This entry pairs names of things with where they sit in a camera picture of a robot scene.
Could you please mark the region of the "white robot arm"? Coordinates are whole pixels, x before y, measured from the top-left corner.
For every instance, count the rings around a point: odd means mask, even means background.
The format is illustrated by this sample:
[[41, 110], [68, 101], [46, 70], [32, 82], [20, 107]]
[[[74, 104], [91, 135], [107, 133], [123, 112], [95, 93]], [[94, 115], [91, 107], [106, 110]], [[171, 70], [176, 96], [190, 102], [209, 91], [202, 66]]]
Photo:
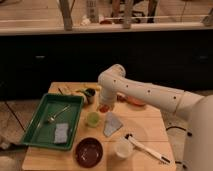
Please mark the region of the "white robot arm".
[[113, 108], [117, 93], [122, 93], [178, 115], [188, 122], [182, 171], [213, 171], [213, 95], [138, 82], [125, 75], [125, 68], [115, 64], [98, 76], [99, 103]]

